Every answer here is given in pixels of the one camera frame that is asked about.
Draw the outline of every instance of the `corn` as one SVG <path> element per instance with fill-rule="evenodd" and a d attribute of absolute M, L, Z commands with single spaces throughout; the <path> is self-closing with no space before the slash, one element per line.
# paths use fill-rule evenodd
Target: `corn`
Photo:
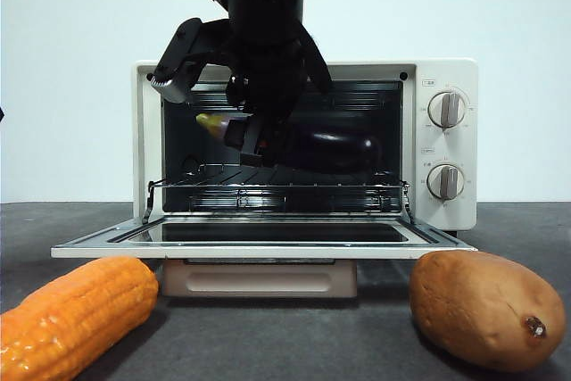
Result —
<path fill-rule="evenodd" d="M 73 379 L 148 319 L 157 292 L 152 271 L 126 256 L 57 278 L 0 317 L 0 379 Z"/>

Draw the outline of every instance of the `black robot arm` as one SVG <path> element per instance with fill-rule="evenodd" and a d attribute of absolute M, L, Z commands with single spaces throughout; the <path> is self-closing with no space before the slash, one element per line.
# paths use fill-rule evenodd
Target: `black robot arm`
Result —
<path fill-rule="evenodd" d="M 228 66 L 228 103 L 252 113 L 258 124 L 246 130 L 257 142 L 264 128 L 276 128 L 291 114 L 308 78 L 322 93 L 331 77 L 315 42 L 302 25 L 303 0 L 215 0 L 228 19 L 180 25 L 153 74 L 152 85 L 172 103 L 184 103 L 206 64 Z M 255 159 L 257 144 L 242 159 Z"/>

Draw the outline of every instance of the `white toaster oven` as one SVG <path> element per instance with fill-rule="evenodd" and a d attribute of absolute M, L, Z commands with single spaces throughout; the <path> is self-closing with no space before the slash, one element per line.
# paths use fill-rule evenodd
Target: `white toaster oven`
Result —
<path fill-rule="evenodd" d="M 309 85 L 293 118 L 374 133 L 382 166 L 353 175 L 239 165 L 238 151 L 194 121 L 236 113 L 228 70 L 206 67 L 192 102 L 171 104 L 150 85 L 155 65 L 133 73 L 133 219 L 57 245 L 53 257 L 165 260 L 171 295 L 351 296 L 356 260 L 475 250 L 455 237 L 476 224 L 473 61 L 329 64 L 333 90 Z"/>

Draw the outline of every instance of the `oven tray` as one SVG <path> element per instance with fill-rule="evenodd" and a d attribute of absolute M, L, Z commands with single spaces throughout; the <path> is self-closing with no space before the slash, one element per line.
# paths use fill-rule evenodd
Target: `oven tray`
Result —
<path fill-rule="evenodd" d="M 402 210 L 401 191 L 405 185 L 388 171 L 332 175 L 282 167 L 201 164 L 182 178 L 150 182 L 145 219 L 153 211 L 155 189 L 176 193 L 176 201 L 185 202 L 179 206 L 166 205 L 165 212 L 382 212 L 394 215 Z"/>

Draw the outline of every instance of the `gray countertop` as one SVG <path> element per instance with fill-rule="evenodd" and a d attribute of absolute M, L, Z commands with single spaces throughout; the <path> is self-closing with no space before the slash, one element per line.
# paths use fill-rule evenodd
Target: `gray countertop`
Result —
<path fill-rule="evenodd" d="M 85 260 L 50 259 L 50 246 L 130 218 L 129 203 L 2 205 L 2 312 Z M 459 238 L 523 263 L 559 292 L 571 316 L 571 203 L 481 203 Z M 412 261 L 359 265 L 349 301 L 185 300 L 161 297 L 147 322 L 79 380 L 571 379 L 571 335 L 539 368 L 479 369 L 436 349 L 413 327 Z"/>

